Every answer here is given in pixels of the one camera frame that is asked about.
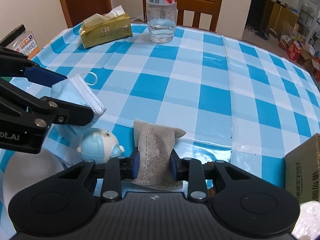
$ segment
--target tablecloth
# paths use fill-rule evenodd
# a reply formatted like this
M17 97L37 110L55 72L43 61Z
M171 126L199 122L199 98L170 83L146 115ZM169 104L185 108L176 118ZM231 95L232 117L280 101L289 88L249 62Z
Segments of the tablecloth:
M95 127L112 131L127 156L138 118L184 129L175 145L181 158L225 160L284 187L283 157L319 132L320 93L311 76L268 51L184 27L173 41L155 44L144 24L132 24L132 37L84 49L78 30L66 31L33 60L68 77L97 74L92 90L107 111ZM93 82L92 75L85 81ZM24 78L11 83L38 98L50 95L50 88ZM44 147L71 164L80 161L76 145L55 127ZM0 177L12 154L0 151ZM0 239L13 232L3 209Z

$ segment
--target blue surgical mask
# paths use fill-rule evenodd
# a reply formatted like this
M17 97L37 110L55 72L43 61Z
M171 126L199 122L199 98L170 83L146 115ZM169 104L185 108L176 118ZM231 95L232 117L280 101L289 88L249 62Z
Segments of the blue surgical mask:
M86 73L90 73L95 76L96 80L93 84L86 83L81 77L82 74ZM58 133L70 142L72 142L75 137L84 134L89 128L91 128L106 111L106 108L88 86L95 85L97 83L97 75L93 72L86 73L82 73L72 78L62 80L54 84L51 89L52 98L82 106L88 106L93 110L93 119L86 126L76 126L68 124L55 125Z

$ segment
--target barcode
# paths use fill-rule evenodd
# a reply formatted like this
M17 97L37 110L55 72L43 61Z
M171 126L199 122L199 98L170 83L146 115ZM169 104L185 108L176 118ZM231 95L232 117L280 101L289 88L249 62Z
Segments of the barcode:
M159 0L149 0L149 3L159 4Z
M101 31L102 31L102 36L105 36L110 33L109 27L102 28Z

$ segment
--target wooden chair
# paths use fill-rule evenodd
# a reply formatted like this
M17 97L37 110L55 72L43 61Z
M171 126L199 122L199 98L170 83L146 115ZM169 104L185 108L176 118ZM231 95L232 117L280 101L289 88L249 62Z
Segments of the wooden chair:
M146 15L146 0L143 1L143 15ZM201 13L212 15L210 31L215 32L220 14L222 0L177 0L177 25L183 25L184 11L194 11L192 27L199 28Z

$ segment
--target water bottle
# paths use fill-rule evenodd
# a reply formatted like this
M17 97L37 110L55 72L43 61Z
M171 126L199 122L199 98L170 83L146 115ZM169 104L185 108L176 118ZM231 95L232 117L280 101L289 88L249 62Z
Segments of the water bottle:
M177 25L177 0L146 0L151 40L165 43L173 39Z

